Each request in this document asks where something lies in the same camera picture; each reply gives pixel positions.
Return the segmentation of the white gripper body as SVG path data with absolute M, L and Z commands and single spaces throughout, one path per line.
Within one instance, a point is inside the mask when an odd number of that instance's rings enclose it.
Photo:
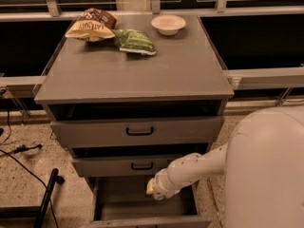
M 155 200 L 170 199 L 181 190 L 170 179 L 166 169 L 161 170 L 151 180 L 152 196 Z

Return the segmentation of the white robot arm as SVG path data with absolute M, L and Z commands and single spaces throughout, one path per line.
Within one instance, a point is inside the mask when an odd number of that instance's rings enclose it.
M 225 177 L 225 228 L 304 228 L 304 107 L 248 115 L 228 143 L 172 161 L 146 193 L 169 199 L 212 175 Z

